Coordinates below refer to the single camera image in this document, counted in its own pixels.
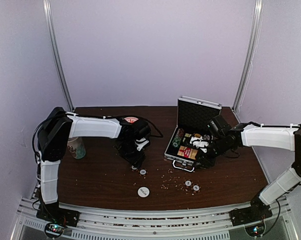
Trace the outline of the red playing card box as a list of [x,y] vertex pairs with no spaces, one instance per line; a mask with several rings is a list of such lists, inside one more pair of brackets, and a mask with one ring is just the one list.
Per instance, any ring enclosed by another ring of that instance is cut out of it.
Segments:
[[195,148],[180,146],[177,155],[186,159],[195,160],[198,150]]

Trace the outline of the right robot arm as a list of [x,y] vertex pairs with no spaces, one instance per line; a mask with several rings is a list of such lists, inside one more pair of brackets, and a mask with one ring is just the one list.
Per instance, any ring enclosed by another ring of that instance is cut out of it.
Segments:
[[198,146],[196,161],[210,166],[227,151],[250,147],[286,151],[293,154],[293,162],[271,183],[259,191],[250,202],[247,217],[257,221],[266,213],[266,207],[301,184],[301,123],[290,125],[265,125],[256,122],[241,122],[231,127],[221,116],[208,122],[213,139]]

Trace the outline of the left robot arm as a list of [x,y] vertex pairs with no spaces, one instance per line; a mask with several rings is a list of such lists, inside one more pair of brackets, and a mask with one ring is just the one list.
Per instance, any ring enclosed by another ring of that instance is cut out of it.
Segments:
[[114,139],[119,156],[139,168],[150,136],[149,123],[139,116],[89,116],[54,108],[32,138],[43,214],[51,222],[58,222],[63,216],[57,207],[58,177],[69,144],[79,146],[81,138],[88,137]]

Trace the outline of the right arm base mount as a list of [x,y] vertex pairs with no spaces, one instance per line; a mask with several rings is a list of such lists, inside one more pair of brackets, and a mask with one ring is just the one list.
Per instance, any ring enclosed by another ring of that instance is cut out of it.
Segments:
[[270,206],[254,197],[249,207],[235,208],[229,212],[232,226],[245,225],[246,233],[253,238],[266,233],[265,219],[273,216]]

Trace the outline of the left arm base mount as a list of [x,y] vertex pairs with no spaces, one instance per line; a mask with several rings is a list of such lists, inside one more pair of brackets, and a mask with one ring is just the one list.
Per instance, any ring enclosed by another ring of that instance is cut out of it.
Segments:
[[77,226],[79,211],[61,208],[58,201],[51,204],[45,204],[43,200],[39,202],[36,217],[46,221],[43,231],[49,239],[55,240],[61,237],[68,227]]

